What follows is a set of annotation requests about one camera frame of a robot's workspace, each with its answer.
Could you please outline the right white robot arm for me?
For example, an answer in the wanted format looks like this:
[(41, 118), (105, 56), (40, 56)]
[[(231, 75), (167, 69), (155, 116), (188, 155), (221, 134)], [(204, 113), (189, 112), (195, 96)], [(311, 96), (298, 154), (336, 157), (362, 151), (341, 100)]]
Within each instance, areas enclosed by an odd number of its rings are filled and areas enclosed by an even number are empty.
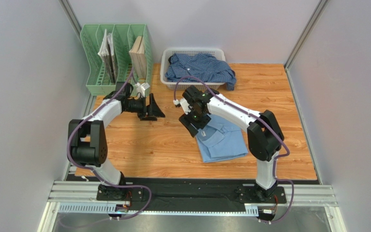
[(284, 147), (284, 135), (273, 112), (259, 112), (229, 100), (218, 91), (208, 88), (201, 91), (188, 87), (176, 107), (182, 108), (179, 121), (195, 137), (199, 129), (208, 125), (213, 116), (219, 116), (246, 132), (248, 149), (257, 159), (257, 176), (254, 197), (264, 202), (273, 198), (278, 186), (276, 163)]

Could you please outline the light blue long sleeve shirt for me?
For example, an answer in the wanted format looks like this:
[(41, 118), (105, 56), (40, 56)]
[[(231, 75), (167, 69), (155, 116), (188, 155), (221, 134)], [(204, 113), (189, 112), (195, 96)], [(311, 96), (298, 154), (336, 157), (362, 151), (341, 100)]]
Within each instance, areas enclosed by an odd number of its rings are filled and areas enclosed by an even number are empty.
[(226, 119), (211, 114), (211, 120), (195, 136), (204, 163), (245, 157), (248, 150), (241, 129)]

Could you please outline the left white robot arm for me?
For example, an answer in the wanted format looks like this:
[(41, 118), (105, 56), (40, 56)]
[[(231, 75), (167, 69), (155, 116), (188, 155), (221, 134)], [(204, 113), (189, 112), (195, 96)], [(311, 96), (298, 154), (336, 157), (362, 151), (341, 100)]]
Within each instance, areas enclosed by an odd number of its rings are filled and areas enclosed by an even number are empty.
[(129, 83), (118, 82), (115, 91), (108, 94), (94, 112), (71, 120), (68, 127), (68, 160), (76, 167), (90, 170), (103, 185), (118, 189), (127, 186), (122, 172), (107, 158), (106, 127), (124, 112), (135, 113), (141, 121), (165, 117), (153, 94), (134, 98), (131, 96), (134, 88)]

